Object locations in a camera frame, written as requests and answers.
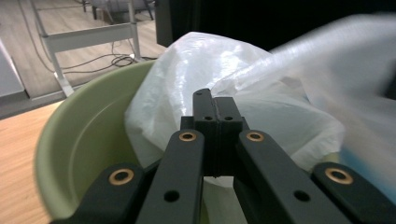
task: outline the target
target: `wooden desk surface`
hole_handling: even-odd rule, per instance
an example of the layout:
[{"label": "wooden desk surface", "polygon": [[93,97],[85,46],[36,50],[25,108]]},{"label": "wooden desk surface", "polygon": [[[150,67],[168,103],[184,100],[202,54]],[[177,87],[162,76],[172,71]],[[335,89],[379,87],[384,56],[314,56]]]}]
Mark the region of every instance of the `wooden desk surface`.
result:
[{"label": "wooden desk surface", "polygon": [[35,184],[35,145],[48,118],[60,103],[0,120],[2,224],[50,222]]}]

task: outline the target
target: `chair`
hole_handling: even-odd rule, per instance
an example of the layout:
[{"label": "chair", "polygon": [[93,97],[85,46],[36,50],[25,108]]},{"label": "chair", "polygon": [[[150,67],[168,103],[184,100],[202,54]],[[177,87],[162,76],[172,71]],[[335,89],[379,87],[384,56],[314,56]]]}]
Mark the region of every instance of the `chair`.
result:
[{"label": "chair", "polygon": [[[114,23],[114,19],[112,14],[120,13],[120,12],[128,12],[128,2],[129,0],[84,0],[83,1],[83,9],[86,11],[86,5],[89,3],[92,6],[92,14],[93,18],[97,19],[96,9],[101,8],[105,11],[110,18],[110,22]],[[154,0],[133,0],[134,11],[142,11],[147,10],[151,20],[154,20],[151,9],[149,7],[149,3],[154,2]]]}]

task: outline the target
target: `black metal bracket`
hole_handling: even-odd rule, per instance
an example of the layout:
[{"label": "black metal bracket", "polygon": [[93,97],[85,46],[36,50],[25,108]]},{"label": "black metal bracket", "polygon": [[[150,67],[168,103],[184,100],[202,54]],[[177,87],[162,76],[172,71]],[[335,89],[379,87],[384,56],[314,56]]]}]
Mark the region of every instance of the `black metal bracket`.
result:
[{"label": "black metal bracket", "polygon": [[224,175],[248,223],[396,223],[396,206],[359,174],[325,162],[308,175],[209,89],[193,94],[161,161],[107,168],[73,216],[51,223],[199,223],[203,177]]}]

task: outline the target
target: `plastic bag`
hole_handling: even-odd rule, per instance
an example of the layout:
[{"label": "plastic bag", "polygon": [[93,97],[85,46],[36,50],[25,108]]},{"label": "plastic bag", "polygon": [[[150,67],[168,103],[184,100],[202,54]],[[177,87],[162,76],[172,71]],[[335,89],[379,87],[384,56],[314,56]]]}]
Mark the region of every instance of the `plastic bag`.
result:
[{"label": "plastic bag", "polygon": [[[200,33],[182,36],[153,65],[125,112],[125,126],[136,156],[143,166],[158,160],[170,135],[179,129],[181,116],[192,115],[192,93],[209,88],[215,96],[232,96],[250,128],[271,134],[305,170],[340,149],[344,128],[334,117],[345,122],[343,116],[346,116],[343,123],[346,139],[352,144],[348,141],[343,144],[343,162],[363,161],[367,165],[364,168],[369,167],[373,172],[385,168],[389,176],[384,186],[395,186],[392,184],[396,181],[395,175],[387,170],[394,162],[372,161],[373,149],[355,143],[371,142],[370,134],[378,131],[377,135],[381,135],[383,130],[365,126],[364,131],[370,134],[365,135],[364,141],[351,138],[351,133],[357,131],[353,125],[362,123],[362,113],[355,118],[350,116],[356,115],[358,101],[352,104],[345,97],[354,82],[345,83],[334,75],[343,74],[344,69],[352,74],[360,72],[353,68],[360,66],[357,62],[361,54],[348,53],[387,38],[394,40],[395,24],[393,16],[350,17],[302,36],[272,54],[222,36]],[[391,46],[387,47],[389,52],[396,52]],[[343,54],[351,56],[347,57],[351,63],[345,64],[345,59],[339,62],[343,66],[334,63]],[[365,63],[365,69],[371,68],[370,60]],[[394,119],[386,119],[386,122],[394,130]],[[395,146],[394,141],[387,144]],[[381,154],[376,155],[380,158],[395,158],[390,147],[376,148],[375,154]],[[211,223],[246,222],[231,183],[231,178],[205,178],[204,200]]]}]

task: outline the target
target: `green plastic bowl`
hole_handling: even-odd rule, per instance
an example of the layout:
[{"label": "green plastic bowl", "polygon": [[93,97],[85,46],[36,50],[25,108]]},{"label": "green plastic bowl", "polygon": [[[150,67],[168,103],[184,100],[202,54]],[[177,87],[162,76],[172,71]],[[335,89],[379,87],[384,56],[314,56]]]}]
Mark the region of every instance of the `green plastic bowl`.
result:
[{"label": "green plastic bowl", "polygon": [[[74,92],[40,135],[35,179],[50,217],[73,215],[99,174],[120,162],[138,164],[124,129],[124,112],[154,61],[122,67]],[[207,223],[203,207],[201,223]]]}]

